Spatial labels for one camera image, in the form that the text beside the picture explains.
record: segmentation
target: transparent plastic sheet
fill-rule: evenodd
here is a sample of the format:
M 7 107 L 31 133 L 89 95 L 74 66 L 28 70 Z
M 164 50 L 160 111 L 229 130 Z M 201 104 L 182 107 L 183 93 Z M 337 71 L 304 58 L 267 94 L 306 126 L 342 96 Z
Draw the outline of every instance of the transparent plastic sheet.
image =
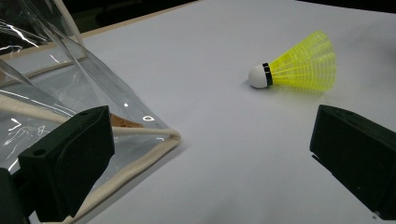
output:
M 178 144 L 176 131 L 168 129 L 128 85 L 69 37 L 70 29 L 50 1 L 9 1 L 0 5 L 0 11 L 1 167 L 15 173 L 17 156 L 59 126 L 40 118 L 42 110 L 61 116 L 62 122 L 80 111 L 108 105 L 112 114 L 142 124 L 144 128 L 113 129 L 116 154 L 82 205 L 79 218 Z M 5 109 L 7 104 L 15 105 L 8 99 L 22 103 L 20 108 L 28 114 Z M 29 114 L 36 110 L 37 116 Z

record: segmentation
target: shuttlecock cork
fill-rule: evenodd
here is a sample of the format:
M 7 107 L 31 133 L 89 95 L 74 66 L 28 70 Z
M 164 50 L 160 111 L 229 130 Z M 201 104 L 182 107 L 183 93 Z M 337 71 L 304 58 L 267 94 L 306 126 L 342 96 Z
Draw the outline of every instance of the shuttlecock cork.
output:
M 315 31 L 273 62 L 254 66 L 248 81 L 255 88 L 288 85 L 326 91 L 334 84 L 335 73 L 332 43 L 321 31 Z

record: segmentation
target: black band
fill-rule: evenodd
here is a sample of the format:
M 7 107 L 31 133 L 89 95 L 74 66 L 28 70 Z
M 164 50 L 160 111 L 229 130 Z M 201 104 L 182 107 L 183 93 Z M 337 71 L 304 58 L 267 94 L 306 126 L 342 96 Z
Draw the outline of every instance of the black band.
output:
M 264 63 L 262 67 L 264 68 L 265 77 L 267 78 L 267 86 L 272 86 L 274 83 L 272 80 L 270 65 L 268 65 L 268 63 Z

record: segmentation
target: shuttlecock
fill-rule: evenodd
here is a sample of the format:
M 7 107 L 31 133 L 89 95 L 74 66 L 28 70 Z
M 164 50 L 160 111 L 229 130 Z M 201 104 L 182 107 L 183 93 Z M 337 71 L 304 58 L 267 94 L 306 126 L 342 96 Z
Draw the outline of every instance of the shuttlecock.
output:
M 332 43 L 315 31 L 273 62 L 254 66 L 248 81 L 255 88 L 288 85 L 326 91 L 335 81 L 335 72 Z

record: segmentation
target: white cord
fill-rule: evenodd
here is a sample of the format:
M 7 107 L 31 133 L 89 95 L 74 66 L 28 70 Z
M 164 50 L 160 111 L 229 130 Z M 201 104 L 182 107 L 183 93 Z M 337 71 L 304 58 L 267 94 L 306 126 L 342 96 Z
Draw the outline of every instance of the white cord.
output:
M 64 123 L 67 118 L 55 114 L 49 110 L 43 109 L 35 105 L 29 105 L 24 102 L 6 97 L 0 94 L 0 110 L 9 113 L 20 114 L 26 117 L 43 119 L 55 123 Z M 174 129 L 150 129 L 150 128 L 124 128 L 112 127 L 114 135 L 132 135 L 132 134 L 166 134 L 179 140 L 180 134 Z

